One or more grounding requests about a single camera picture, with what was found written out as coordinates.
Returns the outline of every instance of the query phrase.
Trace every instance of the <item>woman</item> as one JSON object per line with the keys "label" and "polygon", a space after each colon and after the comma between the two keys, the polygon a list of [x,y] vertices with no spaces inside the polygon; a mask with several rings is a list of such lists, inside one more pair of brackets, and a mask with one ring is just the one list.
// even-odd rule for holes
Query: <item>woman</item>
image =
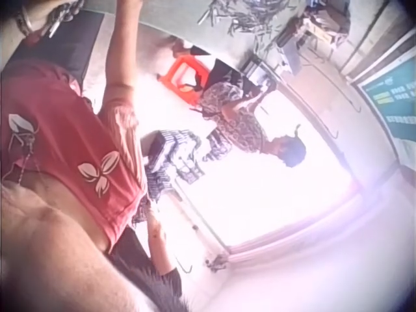
{"label": "woman", "polygon": [[[157,277],[137,274],[138,289],[103,256],[147,189],[133,107],[142,1],[117,0],[97,116],[80,92],[89,54],[76,57],[94,43],[96,34],[84,36],[88,23],[76,31],[62,24],[33,58],[18,51],[10,60],[22,40],[46,33],[66,1],[26,2],[0,28],[2,297],[17,298],[19,311],[188,311]],[[71,23],[90,20],[83,12]],[[37,53],[41,45],[53,53]]]}
{"label": "woman", "polygon": [[[175,57],[208,54],[197,47],[185,49],[178,43],[175,43],[173,51]],[[248,153],[274,155],[292,168],[299,165],[306,156],[306,147],[298,137],[299,126],[294,130],[294,136],[286,135],[269,140],[255,117],[256,109],[271,91],[273,88],[270,86],[264,93],[254,92],[249,97],[244,97],[240,73],[216,60],[199,106],[203,117],[217,124],[211,137],[224,138]]]}

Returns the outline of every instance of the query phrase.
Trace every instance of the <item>black pants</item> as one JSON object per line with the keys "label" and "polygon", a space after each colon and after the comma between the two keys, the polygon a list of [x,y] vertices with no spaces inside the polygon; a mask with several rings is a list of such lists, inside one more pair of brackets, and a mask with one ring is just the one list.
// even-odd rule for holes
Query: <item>black pants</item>
{"label": "black pants", "polygon": [[52,38],[45,36],[33,47],[20,44],[10,61],[34,58],[55,63],[73,75],[82,89],[103,18],[101,13],[81,11],[72,21],[61,23]]}
{"label": "black pants", "polygon": [[[208,52],[196,47],[195,45],[190,49],[191,55],[209,55]],[[211,86],[220,82],[229,82],[239,88],[243,88],[243,79],[242,75],[237,71],[228,66],[226,63],[221,60],[216,59],[215,65],[212,68],[208,76],[208,81],[203,90],[207,90]]]}

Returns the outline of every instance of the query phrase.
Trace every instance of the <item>hook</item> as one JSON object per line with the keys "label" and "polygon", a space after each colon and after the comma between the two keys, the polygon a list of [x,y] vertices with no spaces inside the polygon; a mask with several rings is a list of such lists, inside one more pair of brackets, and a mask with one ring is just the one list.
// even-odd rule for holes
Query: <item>hook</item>
{"label": "hook", "polygon": [[176,262],[179,264],[179,266],[181,267],[181,270],[185,273],[185,274],[189,274],[189,273],[191,273],[192,272],[192,269],[193,269],[193,266],[191,265],[190,267],[189,267],[189,269],[188,270],[185,270],[185,268],[183,267],[183,265],[182,265],[182,263],[179,261],[179,259],[177,258],[177,257],[175,257],[175,259],[176,259]]}
{"label": "hook", "polygon": [[352,103],[352,101],[350,99],[348,99],[348,102],[350,103],[350,105],[352,106],[352,108],[356,111],[356,112],[361,112],[362,108],[360,107],[355,107],[354,104]]}
{"label": "hook", "polygon": [[323,123],[322,122],[322,124],[324,125],[324,127],[325,127],[325,129],[327,130],[327,132],[330,134],[330,136],[333,138],[333,139],[338,139],[338,136],[339,136],[339,131],[337,130],[337,132],[335,132],[335,135],[331,132],[331,130],[330,130],[330,128],[328,128],[328,126],[325,124],[325,123]]}

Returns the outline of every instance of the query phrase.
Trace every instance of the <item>patterned shirt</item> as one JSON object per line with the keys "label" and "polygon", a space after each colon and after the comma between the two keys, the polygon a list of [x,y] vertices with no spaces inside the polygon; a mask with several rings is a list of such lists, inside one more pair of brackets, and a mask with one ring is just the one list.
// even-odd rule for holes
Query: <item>patterned shirt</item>
{"label": "patterned shirt", "polygon": [[232,144],[248,153],[259,152],[266,134],[254,113],[241,108],[229,122],[221,113],[225,104],[241,99],[242,94],[243,91],[231,83],[216,83],[202,94],[199,104],[204,114],[211,115],[204,118],[216,122],[217,129]]}

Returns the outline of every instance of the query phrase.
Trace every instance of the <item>orange plastic stool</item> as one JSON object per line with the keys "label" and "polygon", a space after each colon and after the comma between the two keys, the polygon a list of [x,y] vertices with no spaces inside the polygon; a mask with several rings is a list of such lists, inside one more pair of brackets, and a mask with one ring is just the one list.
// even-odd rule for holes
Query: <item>orange plastic stool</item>
{"label": "orange plastic stool", "polygon": [[201,76],[201,86],[203,88],[207,83],[209,70],[192,55],[183,55],[178,57],[174,64],[170,67],[168,73],[164,76],[158,77],[157,80],[160,81],[169,90],[175,92],[185,102],[192,106],[196,106],[200,95],[193,90],[180,90],[180,86],[183,85],[181,80],[186,71],[189,69],[194,70],[198,75]]}

